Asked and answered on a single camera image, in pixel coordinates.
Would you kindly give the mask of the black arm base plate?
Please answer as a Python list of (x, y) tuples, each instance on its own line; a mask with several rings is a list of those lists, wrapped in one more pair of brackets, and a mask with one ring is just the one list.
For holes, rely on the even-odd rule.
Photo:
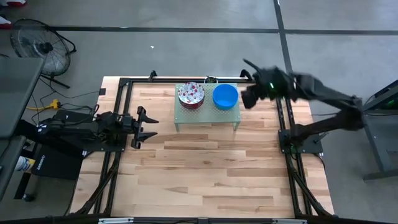
[(278, 131), (280, 151), (284, 154), (319, 154), (323, 152), (321, 136), (319, 134), (309, 136), (306, 140), (297, 143), (291, 140), (290, 130)]
[(83, 141), (83, 150), (90, 152), (122, 152), (126, 147), (125, 139)]

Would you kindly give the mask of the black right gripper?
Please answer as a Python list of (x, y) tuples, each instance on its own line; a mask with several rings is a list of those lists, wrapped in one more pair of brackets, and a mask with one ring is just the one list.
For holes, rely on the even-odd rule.
[(258, 100), (288, 97), (291, 92), (292, 79), (278, 67), (259, 68), (252, 77), (255, 83), (241, 92), (246, 109), (253, 108)]

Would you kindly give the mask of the white plastic container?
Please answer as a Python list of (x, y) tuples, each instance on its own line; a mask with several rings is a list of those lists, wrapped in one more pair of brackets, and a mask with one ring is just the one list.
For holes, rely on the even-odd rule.
[(31, 173), (31, 169), (33, 168), (34, 164), (35, 164), (35, 159), (19, 156), (14, 170)]

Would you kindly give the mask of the grey metal workbench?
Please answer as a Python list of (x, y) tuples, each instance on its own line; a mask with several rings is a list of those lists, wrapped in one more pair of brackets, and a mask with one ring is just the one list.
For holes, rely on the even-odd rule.
[(398, 177), (398, 80), (373, 94), (363, 112), (364, 132), (378, 167), (363, 179)]

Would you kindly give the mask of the dark grey table top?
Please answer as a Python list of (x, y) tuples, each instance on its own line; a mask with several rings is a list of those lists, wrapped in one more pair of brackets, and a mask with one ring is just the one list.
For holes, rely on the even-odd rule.
[(0, 201), (4, 197), (25, 142), (24, 136), (0, 139)]

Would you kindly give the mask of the black floor fan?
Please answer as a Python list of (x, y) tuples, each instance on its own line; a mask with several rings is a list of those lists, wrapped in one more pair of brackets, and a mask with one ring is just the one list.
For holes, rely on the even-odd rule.
[(19, 19), (11, 28), (10, 42), (20, 58), (41, 58), (40, 76), (66, 89), (69, 86), (55, 78), (63, 75), (71, 64), (76, 45), (59, 34), (53, 27), (35, 20)]

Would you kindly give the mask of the silver metal bracket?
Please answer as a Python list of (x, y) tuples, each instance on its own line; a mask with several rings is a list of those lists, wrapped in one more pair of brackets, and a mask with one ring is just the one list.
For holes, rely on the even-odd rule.
[(134, 223), (133, 217), (100, 218), (98, 224), (130, 224)]
[(272, 220), (272, 224), (308, 224), (308, 222), (300, 219), (276, 218)]

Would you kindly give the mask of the green perforated metal shelf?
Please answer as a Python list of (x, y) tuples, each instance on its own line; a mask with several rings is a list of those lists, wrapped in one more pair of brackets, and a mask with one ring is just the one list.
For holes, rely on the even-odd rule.
[(239, 103), (235, 105), (235, 109), (223, 111), (215, 107), (213, 102), (213, 90), (220, 85), (219, 83), (201, 83), (205, 89), (205, 97), (203, 104), (195, 109), (188, 110), (180, 104), (180, 99), (177, 96), (178, 88), (183, 84), (177, 84), (175, 86), (175, 108), (174, 108), (174, 124), (176, 131), (180, 131), (181, 124), (200, 124), (200, 123), (231, 123), (233, 129), (237, 130), (240, 122), (241, 115), (239, 109)]

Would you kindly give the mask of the black support beam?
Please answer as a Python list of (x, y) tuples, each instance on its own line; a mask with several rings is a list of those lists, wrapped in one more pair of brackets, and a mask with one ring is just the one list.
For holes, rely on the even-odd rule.
[(83, 158), (83, 151), (80, 148), (73, 146), (71, 143), (60, 139), (59, 137), (39, 134), (36, 126), (23, 119), (18, 121), (14, 134), (16, 136), (24, 136), (27, 139), (33, 140), (36, 143), (51, 147), (52, 149), (61, 152), (62, 154), (65, 154), (67, 156), (79, 159)]

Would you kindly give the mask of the black box with white lettering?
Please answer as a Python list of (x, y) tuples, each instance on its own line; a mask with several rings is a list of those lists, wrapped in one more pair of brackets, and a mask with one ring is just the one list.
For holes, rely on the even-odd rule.
[(77, 180), (83, 156), (69, 156), (52, 149), (41, 146), (31, 168), (31, 173), (41, 177), (52, 177), (65, 180)]

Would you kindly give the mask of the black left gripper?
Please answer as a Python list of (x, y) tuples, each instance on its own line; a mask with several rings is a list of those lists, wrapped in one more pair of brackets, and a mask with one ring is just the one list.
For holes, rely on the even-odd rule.
[(123, 136), (127, 136), (129, 134), (133, 135), (133, 139), (131, 140), (131, 147), (134, 149), (141, 148), (141, 142), (157, 135), (156, 132), (142, 133), (142, 115), (144, 123), (159, 123), (159, 121), (149, 118), (145, 114), (145, 109), (142, 106), (137, 108), (137, 118), (133, 118), (129, 113), (123, 114), (121, 117), (121, 126)]

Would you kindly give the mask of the black aluminium table frame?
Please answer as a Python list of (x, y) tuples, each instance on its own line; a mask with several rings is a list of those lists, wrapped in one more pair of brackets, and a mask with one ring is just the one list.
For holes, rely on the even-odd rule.
[(82, 162), (72, 215), (133, 217), (132, 224), (272, 223), (276, 218), (324, 224), (334, 219), (324, 167), (313, 154), (284, 154), (278, 131), (312, 123), (308, 103), (259, 100), (241, 122), (174, 124), (175, 86), (201, 77), (104, 77), (101, 112), (149, 118), (157, 135), (122, 152), (91, 152)]

